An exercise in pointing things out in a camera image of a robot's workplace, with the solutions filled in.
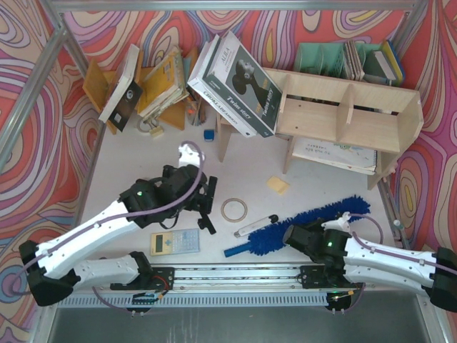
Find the black T-shaped plastic piece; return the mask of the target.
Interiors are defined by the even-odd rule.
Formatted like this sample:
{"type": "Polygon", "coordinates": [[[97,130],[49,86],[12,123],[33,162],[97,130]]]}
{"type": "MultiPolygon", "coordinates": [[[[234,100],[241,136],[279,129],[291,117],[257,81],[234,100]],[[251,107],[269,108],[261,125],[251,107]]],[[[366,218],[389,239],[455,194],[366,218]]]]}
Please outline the black T-shaped plastic piece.
{"type": "Polygon", "coordinates": [[[210,235],[214,235],[216,233],[216,229],[213,226],[209,216],[207,214],[201,214],[201,217],[198,219],[197,224],[199,229],[205,230],[207,229],[210,235]]]}

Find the blue microfibre duster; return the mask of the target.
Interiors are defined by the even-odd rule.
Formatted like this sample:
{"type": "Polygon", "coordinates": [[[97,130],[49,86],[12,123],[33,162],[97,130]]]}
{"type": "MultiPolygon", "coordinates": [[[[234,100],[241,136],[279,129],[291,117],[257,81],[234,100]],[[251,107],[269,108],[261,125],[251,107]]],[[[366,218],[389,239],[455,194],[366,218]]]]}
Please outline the blue microfibre duster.
{"type": "Polygon", "coordinates": [[[246,243],[226,249],[226,258],[248,252],[256,256],[263,256],[278,251],[285,247],[282,239],[286,230],[294,224],[309,224],[318,219],[325,222],[336,219],[344,212],[355,214],[369,214],[371,205],[361,196],[353,195],[337,202],[327,204],[320,208],[301,212],[294,217],[269,224],[264,228],[251,232],[246,243]]]}

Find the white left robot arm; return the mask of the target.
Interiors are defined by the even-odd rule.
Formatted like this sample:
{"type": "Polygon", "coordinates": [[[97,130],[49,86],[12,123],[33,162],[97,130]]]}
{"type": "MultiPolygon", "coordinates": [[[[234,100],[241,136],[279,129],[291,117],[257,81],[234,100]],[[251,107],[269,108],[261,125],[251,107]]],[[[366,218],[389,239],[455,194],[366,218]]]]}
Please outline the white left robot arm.
{"type": "Polygon", "coordinates": [[[197,224],[210,234],[209,219],[217,177],[193,165],[166,165],[160,177],[137,179],[105,210],[77,228],[44,243],[28,240],[19,252],[26,280],[40,307],[56,304],[77,289],[108,285],[112,290],[168,291],[173,277],[151,267],[143,252],[116,259],[90,260],[101,246],[150,224],[177,222],[182,211],[197,212],[197,224]]]}

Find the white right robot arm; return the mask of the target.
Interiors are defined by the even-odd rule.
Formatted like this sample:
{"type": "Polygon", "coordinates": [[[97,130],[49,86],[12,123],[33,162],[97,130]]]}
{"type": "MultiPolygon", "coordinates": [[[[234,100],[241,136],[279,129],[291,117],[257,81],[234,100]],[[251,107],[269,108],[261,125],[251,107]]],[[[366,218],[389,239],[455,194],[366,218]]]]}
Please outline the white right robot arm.
{"type": "Polygon", "coordinates": [[[456,253],[447,248],[424,252],[370,242],[351,231],[353,216],[345,212],[330,221],[291,225],[283,242],[323,267],[318,283],[333,288],[346,284],[403,288],[427,296],[435,307],[456,311],[456,253]]]}

